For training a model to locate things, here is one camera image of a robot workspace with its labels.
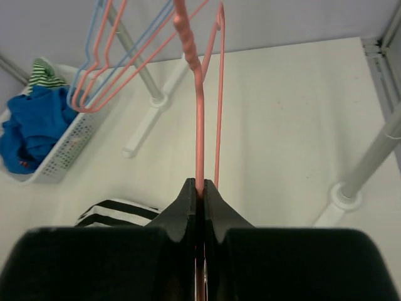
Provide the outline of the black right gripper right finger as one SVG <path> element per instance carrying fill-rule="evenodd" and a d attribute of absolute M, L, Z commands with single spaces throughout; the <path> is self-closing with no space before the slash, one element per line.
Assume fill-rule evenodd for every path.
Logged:
<path fill-rule="evenodd" d="M 398 300 L 371 238 L 345 228 L 257 228 L 204 183 L 209 300 Z"/>

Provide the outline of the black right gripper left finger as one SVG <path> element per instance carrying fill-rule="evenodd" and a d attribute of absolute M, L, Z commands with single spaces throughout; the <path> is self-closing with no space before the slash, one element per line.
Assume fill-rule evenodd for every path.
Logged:
<path fill-rule="evenodd" d="M 194 300 L 195 181 L 147 226 L 36 228 L 1 273 L 2 300 Z"/>

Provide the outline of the black white striped tank top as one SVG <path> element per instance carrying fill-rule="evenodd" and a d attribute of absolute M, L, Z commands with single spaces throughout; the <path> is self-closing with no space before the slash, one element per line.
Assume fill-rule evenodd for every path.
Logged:
<path fill-rule="evenodd" d="M 146 226 L 161 210 L 124 199 L 106 199 L 81 214 L 76 227 Z"/>

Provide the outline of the light blue wire hanger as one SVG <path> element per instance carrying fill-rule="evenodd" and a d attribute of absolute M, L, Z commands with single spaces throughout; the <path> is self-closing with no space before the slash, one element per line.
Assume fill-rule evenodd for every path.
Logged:
<path fill-rule="evenodd" d="M 158 15 L 156 15 L 139 39 L 136 42 L 133 42 L 121 21 L 126 5 L 127 2 L 122 1 L 120 9 L 116 10 L 113 5 L 113 1 L 98 1 L 96 3 L 85 41 L 84 50 L 86 61 L 76 72 L 75 77 L 70 84 L 70 89 L 66 99 L 68 106 L 77 112 L 91 112 L 100 108 L 100 105 L 97 103 L 95 104 L 95 108 L 87 108 L 86 105 L 92 101 L 93 96 L 89 95 L 89 91 L 92 89 L 94 81 L 110 67 L 109 52 L 114 38 L 116 36 L 118 37 L 120 43 L 126 51 L 126 54 L 121 58 L 118 64 L 115 65 L 112 72 L 115 72 L 117 68 L 121 67 L 128 58 L 131 58 L 130 62 L 128 63 L 129 65 L 140 59 L 140 54 L 138 52 L 139 49 L 145 48 L 145 44 L 149 42 L 151 40 L 151 36 L 161 28 L 162 23 L 167 20 L 168 15 L 174 8 L 172 1 L 167 1 L 167 3 L 159 11 Z M 98 73 L 95 74 L 95 77 L 91 80 L 86 90 L 84 90 L 83 86 L 86 82 L 86 78 L 92 71 L 98 69 L 100 64 L 98 49 L 100 47 L 100 43 L 102 42 L 106 22 L 111 23 L 112 29 L 105 46 L 105 65 L 102 69 L 98 70 Z"/>

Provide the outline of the bright blue tank top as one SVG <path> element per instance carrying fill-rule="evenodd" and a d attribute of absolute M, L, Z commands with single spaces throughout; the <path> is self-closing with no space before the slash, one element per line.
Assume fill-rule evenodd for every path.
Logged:
<path fill-rule="evenodd" d="M 13 174 L 32 174 L 77 116 L 66 102 L 68 87 L 35 85 L 29 95 L 11 98 L 3 122 L 1 157 Z"/>

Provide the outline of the green white striped tank top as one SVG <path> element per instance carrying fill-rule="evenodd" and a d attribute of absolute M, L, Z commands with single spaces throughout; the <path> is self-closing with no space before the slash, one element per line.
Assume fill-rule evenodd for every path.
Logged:
<path fill-rule="evenodd" d="M 33 61 L 31 75 L 28 80 L 28 95 L 33 91 L 34 86 L 56 88 L 67 86 L 67 82 L 56 65 L 46 58 L 40 57 Z"/>

